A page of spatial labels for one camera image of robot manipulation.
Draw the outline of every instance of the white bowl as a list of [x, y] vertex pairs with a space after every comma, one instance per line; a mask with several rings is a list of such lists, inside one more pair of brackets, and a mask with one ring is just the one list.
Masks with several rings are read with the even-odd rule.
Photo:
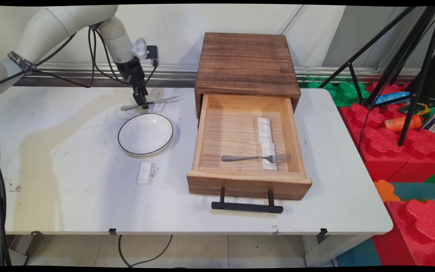
[[156, 113], [129, 119], [119, 130], [120, 146], [133, 155], [150, 155], [169, 144], [174, 134], [171, 121]]

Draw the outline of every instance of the bowl black rim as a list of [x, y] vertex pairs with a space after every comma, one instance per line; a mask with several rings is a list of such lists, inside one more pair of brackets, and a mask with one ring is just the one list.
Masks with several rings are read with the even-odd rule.
[[[160, 147], [159, 149], [154, 150], [154, 151], [152, 151], [152, 152], [149, 152], [149, 153], [133, 153], [133, 152], [130, 152], [130, 151], [126, 150], [126, 149], [122, 146], [122, 144], [120, 143], [120, 131], [121, 131], [122, 128], [125, 126], [125, 124], [127, 124], [128, 121], [134, 119], [135, 117], [138, 117], [138, 116], [140, 116], [140, 115], [145, 115], [145, 114], [155, 114], [155, 115], [160, 115], [160, 116], [164, 117], [165, 119], [167, 119], [167, 120], [169, 121], [169, 123], [171, 124], [171, 129], [172, 129], [171, 137], [169, 138], [169, 140], [167, 141], [167, 143], [165, 143], [162, 147]], [[167, 118], [167, 117], [165, 117], [164, 115], [159, 114], [159, 113], [147, 112], [147, 113], [143, 113], [143, 114], [136, 115], [136, 116], [134, 116], [134, 117], [128, 119], [128, 120], [127, 120], [127, 121], [126, 121], [126, 122], [125, 122], [125, 123], [120, 127], [120, 129], [119, 129], [119, 134], [117, 134], [117, 141], [119, 141], [119, 145], [120, 145], [120, 147], [121, 147], [123, 150], [127, 151], [128, 153], [130, 153], [130, 154], [134, 154], [134, 155], [148, 155], [148, 154], [155, 153], [155, 152], [161, 150], [162, 148], [164, 148], [165, 146], [167, 146], [167, 144], [172, 140], [172, 136], [174, 136], [174, 126], [172, 125], [172, 122], [169, 120], [169, 118]]]

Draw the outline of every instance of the table leg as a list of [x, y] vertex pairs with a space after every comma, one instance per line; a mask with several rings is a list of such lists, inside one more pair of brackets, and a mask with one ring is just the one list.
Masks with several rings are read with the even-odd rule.
[[307, 267], [318, 267], [369, 239], [371, 235], [330, 235], [310, 251], [305, 245]]
[[31, 241], [33, 241], [33, 236], [34, 235], [15, 235], [9, 248], [26, 255], [26, 251], [28, 250]]
[[25, 265], [28, 256], [16, 252], [12, 249], [9, 249], [9, 258], [11, 258], [11, 265], [13, 266], [22, 266]]

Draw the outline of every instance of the red foam block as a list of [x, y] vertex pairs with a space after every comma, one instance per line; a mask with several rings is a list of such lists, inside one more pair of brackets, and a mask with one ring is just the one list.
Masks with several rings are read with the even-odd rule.
[[[366, 107], [357, 103], [339, 109], [357, 148], [367, 111]], [[373, 181], [388, 180], [407, 163], [407, 159], [402, 154], [403, 147], [397, 145], [396, 134], [380, 128], [384, 120], [385, 117], [378, 112], [378, 108], [374, 108], [369, 113], [367, 126], [362, 134], [359, 153]]]
[[372, 237], [382, 265], [435, 266], [435, 201], [384, 204], [393, 228]]
[[385, 120], [385, 117], [380, 114], [378, 108], [371, 110], [367, 118], [367, 107], [359, 105], [358, 103], [353, 103], [350, 107], [340, 107], [338, 112], [342, 116], [343, 122], [356, 147], [359, 146], [360, 131], [362, 131], [366, 119], [366, 126], [372, 128], [381, 126]]
[[399, 111], [401, 107], [404, 107], [406, 104], [404, 103], [397, 103], [397, 104], [391, 104], [386, 105], [379, 108], [379, 112], [385, 116], [385, 119], [394, 119], [394, 118], [400, 118], [406, 116], [405, 113], [402, 113]]
[[[377, 86], [377, 82], [374, 82], [372, 85], [366, 86], [366, 91], [368, 91], [369, 93], [372, 93], [372, 91], [375, 89], [376, 86]], [[397, 84], [392, 84], [392, 86], [390, 86], [389, 84], [386, 84], [380, 95], [404, 91], [407, 86], [408, 86], [408, 84], [406, 84], [404, 86], [399, 86]]]
[[435, 133], [425, 129], [409, 130], [402, 153], [407, 164], [388, 178], [388, 182], [424, 182], [435, 174]]

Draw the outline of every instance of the white table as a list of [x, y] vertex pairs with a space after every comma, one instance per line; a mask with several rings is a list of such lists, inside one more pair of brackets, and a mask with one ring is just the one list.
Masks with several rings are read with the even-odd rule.
[[[219, 196], [191, 195], [197, 136], [191, 88], [149, 88], [178, 95], [162, 112], [174, 125], [169, 148], [136, 158], [117, 133], [145, 110], [129, 88], [12, 87], [0, 95], [1, 168], [7, 190], [7, 234], [290, 234], [308, 237], [308, 265], [320, 265], [392, 221], [327, 91], [302, 89], [295, 112], [307, 175], [301, 201], [276, 200], [282, 214], [212, 210]], [[150, 186], [138, 186], [139, 164], [158, 167]], [[267, 200], [226, 197], [264, 204]], [[316, 243], [321, 228], [330, 235]]]

